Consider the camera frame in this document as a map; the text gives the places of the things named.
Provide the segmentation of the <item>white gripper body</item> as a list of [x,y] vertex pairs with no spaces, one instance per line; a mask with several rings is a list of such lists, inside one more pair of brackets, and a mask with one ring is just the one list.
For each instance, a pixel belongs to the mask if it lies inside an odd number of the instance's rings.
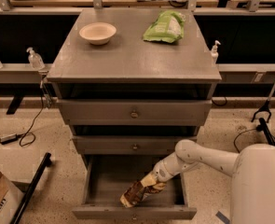
[[163,159],[155,164],[153,173],[159,182],[167,182],[177,175],[177,164]]

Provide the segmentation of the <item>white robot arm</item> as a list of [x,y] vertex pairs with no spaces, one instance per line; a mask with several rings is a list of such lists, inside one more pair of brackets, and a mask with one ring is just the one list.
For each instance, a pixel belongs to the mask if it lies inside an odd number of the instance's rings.
[[255,144],[233,153],[181,140],[142,185],[166,182],[195,162],[231,177],[230,224],[275,224],[275,146]]

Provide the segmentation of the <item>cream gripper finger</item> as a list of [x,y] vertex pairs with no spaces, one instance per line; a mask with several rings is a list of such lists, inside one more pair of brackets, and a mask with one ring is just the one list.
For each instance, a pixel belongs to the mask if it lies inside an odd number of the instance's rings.
[[158,183],[158,179],[152,172],[148,173],[142,180],[141,184],[144,187],[155,186]]

